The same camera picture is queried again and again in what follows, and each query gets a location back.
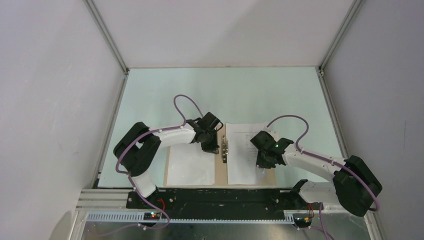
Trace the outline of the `left circuit board with LEDs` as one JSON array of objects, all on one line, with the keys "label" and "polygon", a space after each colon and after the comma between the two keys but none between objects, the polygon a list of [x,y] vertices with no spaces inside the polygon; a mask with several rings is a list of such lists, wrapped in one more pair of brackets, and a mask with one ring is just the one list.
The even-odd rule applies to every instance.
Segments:
[{"label": "left circuit board with LEDs", "polygon": [[161,219],[161,217],[162,217],[162,214],[160,212],[150,211],[150,212],[145,212],[143,214],[144,221],[158,221]]}]

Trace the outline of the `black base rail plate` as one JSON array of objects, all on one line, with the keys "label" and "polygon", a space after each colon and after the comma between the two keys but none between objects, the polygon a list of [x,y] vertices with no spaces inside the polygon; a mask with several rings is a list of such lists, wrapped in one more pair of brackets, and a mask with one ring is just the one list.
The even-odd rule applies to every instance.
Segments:
[{"label": "black base rail plate", "polygon": [[285,211],[309,209],[281,188],[159,188],[146,199],[174,220],[285,220]]}]

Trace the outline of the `brown cardboard folder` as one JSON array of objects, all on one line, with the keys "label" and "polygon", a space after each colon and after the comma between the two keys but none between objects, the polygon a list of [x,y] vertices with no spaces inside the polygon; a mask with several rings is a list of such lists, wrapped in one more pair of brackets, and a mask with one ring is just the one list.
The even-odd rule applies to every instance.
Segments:
[{"label": "brown cardboard folder", "polygon": [[200,144],[168,147],[163,185],[183,188],[275,187],[273,169],[256,165],[258,150],[250,142],[266,123],[228,123],[217,133],[218,154]]}]

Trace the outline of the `printed white paper sheet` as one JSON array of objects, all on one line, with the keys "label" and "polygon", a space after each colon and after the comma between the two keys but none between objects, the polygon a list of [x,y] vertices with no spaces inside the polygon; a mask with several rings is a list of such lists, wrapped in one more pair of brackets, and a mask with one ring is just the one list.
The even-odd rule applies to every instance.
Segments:
[{"label": "printed white paper sheet", "polygon": [[265,126],[265,122],[225,125],[228,140],[227,182],[229,185],[259,185],[265,177],[265,170],[256,166],[258,150],[250,142]]}]

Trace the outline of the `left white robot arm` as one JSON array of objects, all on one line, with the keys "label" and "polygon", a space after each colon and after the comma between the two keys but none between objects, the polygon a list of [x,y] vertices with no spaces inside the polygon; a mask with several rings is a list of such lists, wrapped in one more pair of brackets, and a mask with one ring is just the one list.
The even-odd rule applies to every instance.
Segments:
[{"label": "left white robot arm", "polygon": [[139,192],[138,201],[145,208],[158,202],[156,184],[148,169],[159,149],[178,144],[200,144],[205,153],[219,153],[218,131],[224,124],[211,112],[195,119],[184,119],[182,125],[150,129],[142,121],[135,123],[113,149],[117,158],[115,170],[128,176]]}]

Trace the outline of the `metal folder clip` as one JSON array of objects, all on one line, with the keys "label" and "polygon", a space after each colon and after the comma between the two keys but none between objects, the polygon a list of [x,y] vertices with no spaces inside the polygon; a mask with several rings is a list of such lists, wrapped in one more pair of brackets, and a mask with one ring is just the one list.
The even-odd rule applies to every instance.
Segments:
[{"label": "metal folder clip", "polygon": [[222,151],[222,162],[226,164],[228,162],[229,143],[225,135],[222,135],[221,137],[221,151]]}]

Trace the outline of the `aluminium frame rail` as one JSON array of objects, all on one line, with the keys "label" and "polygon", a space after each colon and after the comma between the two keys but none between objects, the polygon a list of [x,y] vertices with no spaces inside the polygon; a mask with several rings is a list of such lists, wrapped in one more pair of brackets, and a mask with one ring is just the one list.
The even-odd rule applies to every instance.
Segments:
[{"label": "aluminium frame rail", "polygon": [[80,192],[78,211],[126,211],[130,189],[83,189]]}]

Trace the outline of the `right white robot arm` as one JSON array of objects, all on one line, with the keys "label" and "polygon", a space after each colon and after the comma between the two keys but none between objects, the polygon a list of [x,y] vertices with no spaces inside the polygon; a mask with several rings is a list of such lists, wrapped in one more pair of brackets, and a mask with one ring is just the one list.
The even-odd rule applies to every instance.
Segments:
[{"label": "right white robot arm", "polygon": [[383,186],[358,156],[348,159],[318,155],[302,149],[287,138],[276,140],[270,130],[259,131],[250,141],[257,149],[256,166],[262,169],[284,165],[313,173],[325,182],[300,180],[292,189],[291,204],[304,209],[310,203],[340,205],[349,213],[363,217],[372,210]]}]

